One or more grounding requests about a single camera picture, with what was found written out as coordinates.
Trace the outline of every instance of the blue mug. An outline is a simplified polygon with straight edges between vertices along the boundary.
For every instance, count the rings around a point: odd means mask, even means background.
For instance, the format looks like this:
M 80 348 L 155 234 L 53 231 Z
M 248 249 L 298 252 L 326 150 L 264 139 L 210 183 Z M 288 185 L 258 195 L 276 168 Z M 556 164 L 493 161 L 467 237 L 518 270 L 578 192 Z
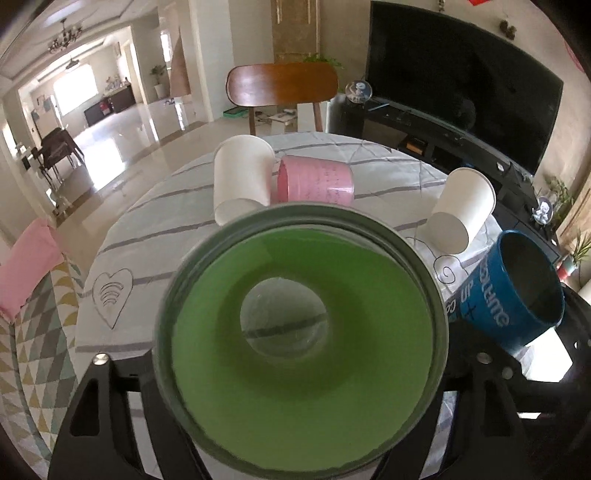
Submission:
M 533 240 L 507 230 L 446 302 L 450 322 L 463 318 L 514 355 L 564 314 L 556 269 Z

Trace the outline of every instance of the pink cup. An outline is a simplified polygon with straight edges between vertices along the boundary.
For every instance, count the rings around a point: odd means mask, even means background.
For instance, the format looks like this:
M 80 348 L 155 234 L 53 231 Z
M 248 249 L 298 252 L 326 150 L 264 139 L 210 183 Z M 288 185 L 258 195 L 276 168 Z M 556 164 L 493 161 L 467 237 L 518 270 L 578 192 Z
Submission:
M 286 155 L 279 166 L 277 199 L 280 203 L 323 202 L 351 205 L 351 168 L 340 161 Z

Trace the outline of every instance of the white paper cup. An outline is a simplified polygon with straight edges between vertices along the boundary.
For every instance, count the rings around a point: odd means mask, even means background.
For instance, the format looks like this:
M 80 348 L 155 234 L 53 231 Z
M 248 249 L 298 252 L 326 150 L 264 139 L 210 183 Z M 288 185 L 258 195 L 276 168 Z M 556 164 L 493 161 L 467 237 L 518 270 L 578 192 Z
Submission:
M 427 220 L 427 232 L 442 252 L 462 253 L 495 209 L 492 183 L 472 168 L 457 168 L 447 177 L 443 193 Z
M 213 155 L 213 208 L 218 225 L 271 204 L 275 152 L 262 138 L 237 135 Z

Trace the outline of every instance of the window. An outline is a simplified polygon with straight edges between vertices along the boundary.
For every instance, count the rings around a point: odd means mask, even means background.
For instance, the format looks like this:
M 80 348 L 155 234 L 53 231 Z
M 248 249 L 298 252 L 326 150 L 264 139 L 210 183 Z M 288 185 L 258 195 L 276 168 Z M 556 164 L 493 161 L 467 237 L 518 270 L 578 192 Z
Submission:
M 162 32 L 160 34 L 160 42 L 162 43 L 162 53 L 164 53 L 164 61 L 167 63 L 173 57 L 173 52 L 170 47 L 170 37 L 168 36 L 168 32 Z
M 62 115 L 71 112 L 99 93 L 96 88 L 95 74 L 92 73 L 92 68 L 88 64 L 56 80 L 53 89 Z

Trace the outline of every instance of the dining table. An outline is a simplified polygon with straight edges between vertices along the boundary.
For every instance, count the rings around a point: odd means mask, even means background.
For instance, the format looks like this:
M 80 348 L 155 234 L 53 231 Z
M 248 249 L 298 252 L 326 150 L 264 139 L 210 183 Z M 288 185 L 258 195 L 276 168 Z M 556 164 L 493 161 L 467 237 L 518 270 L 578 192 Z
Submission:
M 464 252 L 445 254 L 431 243 L 425 226 L 446 182 L 441 171 L 393 148 L 340 135 L 304 132 L 264 140 L 275 152 L 274 181 L 284 155 L 347 163 L 355 186 L 352 208 L 405 238 L 431 271 L 444 299 L 462 285 L 501 233 L 491 215 Z M 213 215 L 213 162 L 213 153 L 206 154 L 169 175 L 109 230 L 80 299 L 73 359 L 79 378 L 99 352 L 118 359 L 151 349 L 159 305 L 175 272 L 193 248 L 220 229 Z M 453 393 L 445 393 L 423 476 L 439 467 L 454 402 Z M 213 478 L 250 478 L 211 458 L 206 465 L 218 471 Z M 157 466 L 150 468 L 157 472 Z M 369 479 L 371 471 L 355 478 L 365 475 Z

